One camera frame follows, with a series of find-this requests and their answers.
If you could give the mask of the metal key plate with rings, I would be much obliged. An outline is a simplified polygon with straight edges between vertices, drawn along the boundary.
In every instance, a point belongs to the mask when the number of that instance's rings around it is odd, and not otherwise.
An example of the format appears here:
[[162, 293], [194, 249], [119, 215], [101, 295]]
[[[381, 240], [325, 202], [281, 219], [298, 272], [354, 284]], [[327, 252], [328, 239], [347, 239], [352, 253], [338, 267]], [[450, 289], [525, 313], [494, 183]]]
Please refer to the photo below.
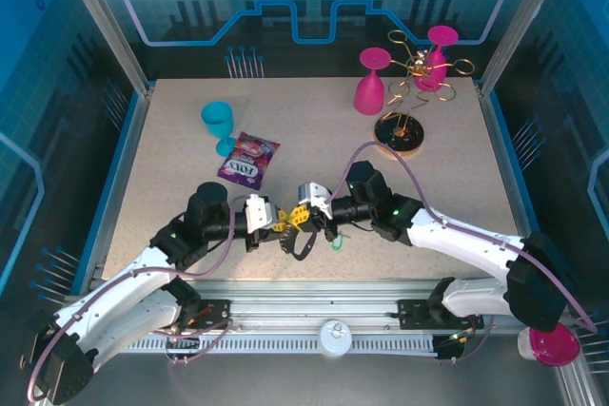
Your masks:
[[295, 226], [289, 225], [282, 236], [280, 237], [280, 246], [284, 253], [291, 255], [296, 261], [305, 260], [310, 252], [313, 250], [315, 242], [317, 240], [317, 233], [311, 232], [309, 238], [304, 244], [303, 249], [300, 252], [296, 251], [296, 240], [301, 233], [301, 230]]

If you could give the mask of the purple candy bag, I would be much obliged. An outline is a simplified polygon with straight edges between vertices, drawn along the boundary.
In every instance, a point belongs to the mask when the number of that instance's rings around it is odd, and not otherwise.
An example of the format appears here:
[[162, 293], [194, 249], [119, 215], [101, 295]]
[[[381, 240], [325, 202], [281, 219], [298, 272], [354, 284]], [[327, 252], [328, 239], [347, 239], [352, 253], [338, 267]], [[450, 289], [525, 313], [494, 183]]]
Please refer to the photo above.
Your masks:
[[217, 172], [219, 178], [260, 190], [268, 166], [280, 144], [241, 132]]

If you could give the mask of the magenta plastic goblet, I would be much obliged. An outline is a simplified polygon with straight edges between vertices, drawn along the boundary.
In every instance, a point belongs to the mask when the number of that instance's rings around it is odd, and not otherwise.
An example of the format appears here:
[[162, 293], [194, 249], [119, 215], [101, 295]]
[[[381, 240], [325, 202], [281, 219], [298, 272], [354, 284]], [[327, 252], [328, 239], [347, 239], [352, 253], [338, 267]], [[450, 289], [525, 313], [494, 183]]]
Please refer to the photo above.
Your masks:
[[366, 48], [360, 54], [360, 62], [369, 73], [357, 85], [354, 107], [363, 115], [376, 115], [384, 104], [384, 84], [378, 71], [390, 65], [391, 56], [383, 48]]
[[419, 90], [435, 92], [442, 87], [448, 69], [443, 49], [455, 45], [459, 34], [451, 27], [439, 25], [432, 27], [427, 36], [432, 48], [425, 57], [421, 76], [415, 77], [415, 84]]

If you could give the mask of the blue table edge strip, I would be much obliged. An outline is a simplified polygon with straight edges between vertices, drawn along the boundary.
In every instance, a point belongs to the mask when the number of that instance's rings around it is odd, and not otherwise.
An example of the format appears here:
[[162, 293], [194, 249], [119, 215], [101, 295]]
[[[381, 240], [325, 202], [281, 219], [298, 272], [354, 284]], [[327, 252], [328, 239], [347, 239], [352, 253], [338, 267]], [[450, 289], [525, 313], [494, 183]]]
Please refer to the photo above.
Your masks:
[[518, 161], [495, 91], [481, 97], [480, 105], [515, 225], [522, 235], [540, 232], [539, 221], [523, 176], [523, 168]]
[[148, 97], [134, 94], [128, 106], [108, 175], [97, 205], [70, 294], [89, 290], [99, 264], [104, 264], [127, 188], [129, 173], [142, 132]]

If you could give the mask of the cyan plastic goblet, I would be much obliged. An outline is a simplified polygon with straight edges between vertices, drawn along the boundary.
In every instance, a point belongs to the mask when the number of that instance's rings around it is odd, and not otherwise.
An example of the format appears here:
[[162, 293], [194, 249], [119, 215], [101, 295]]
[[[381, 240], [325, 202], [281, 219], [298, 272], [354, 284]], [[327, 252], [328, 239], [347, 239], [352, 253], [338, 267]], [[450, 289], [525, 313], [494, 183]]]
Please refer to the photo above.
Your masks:
[[234, 119], [231, 105], [223, 101], [211, 102], [203, 107], [201, 118], [208, 132], [218, 139], [217, 154], [227, 157], [236, 144], [232, 137]]

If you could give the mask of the white round can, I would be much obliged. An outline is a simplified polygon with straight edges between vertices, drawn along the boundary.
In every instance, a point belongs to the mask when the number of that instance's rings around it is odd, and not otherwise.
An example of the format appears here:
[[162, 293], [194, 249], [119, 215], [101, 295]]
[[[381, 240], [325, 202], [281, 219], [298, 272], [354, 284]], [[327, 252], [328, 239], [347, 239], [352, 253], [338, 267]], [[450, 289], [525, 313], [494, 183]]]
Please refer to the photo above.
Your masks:
[[325, 322], [318, 332], [320, 352], [327, 358], [341, 358], [351, 349], [353, 338], [348, 326], [340, 320]]

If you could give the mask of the white cup with pink lid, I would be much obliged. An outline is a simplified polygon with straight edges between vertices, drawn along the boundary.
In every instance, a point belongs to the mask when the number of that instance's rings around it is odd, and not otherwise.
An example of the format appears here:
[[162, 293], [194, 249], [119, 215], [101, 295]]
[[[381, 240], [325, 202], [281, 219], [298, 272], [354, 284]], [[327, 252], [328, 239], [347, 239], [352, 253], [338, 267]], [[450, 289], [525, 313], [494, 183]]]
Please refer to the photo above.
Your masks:
[[551, 332], [526, 327], [518, 334], [522, 358], [551, 367], [565, 366], [580, 354], [580, 343], [569, 328], [558, 323]]

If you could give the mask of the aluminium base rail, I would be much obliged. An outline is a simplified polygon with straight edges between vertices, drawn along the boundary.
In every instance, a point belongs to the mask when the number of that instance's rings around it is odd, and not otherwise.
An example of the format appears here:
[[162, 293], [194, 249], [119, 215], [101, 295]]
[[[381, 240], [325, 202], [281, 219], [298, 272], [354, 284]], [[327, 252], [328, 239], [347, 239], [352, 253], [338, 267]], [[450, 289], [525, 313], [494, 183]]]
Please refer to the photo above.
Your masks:
[[[355, 333], [405, 331], [413, 334], [449, 334], [458, 329], [403, 330], [392, 315], [399, 300], [426, 300], [437, 286], [434, 280], [380, 281], [188, 281], [203, 299], [229, 300], [235, 329], [259, 334], [316, 332], [337, 319]], [[91, 308], [92, 328], [111, 328], [147, 334], [176, 323], [181, 307], [159, 281], [120, 285]], [[457, 280], [450, 291], [457, 316], [499, 317], [506, 334], [523, 325], [499, 300], [505, 292], [497, 280]]]

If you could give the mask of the aluminium frame post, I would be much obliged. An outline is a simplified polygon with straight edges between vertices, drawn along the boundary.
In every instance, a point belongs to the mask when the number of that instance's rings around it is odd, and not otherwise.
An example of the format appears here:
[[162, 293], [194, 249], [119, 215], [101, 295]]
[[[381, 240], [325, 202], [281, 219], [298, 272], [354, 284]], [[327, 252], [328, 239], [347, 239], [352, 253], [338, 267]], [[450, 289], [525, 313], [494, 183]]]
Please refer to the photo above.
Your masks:
[[106, 0], [82, 0], [135, 91], [148, 96], [149, 83]]
[[479, 99], [490, 96], [544, 0], [521, 0], [479, 82]]

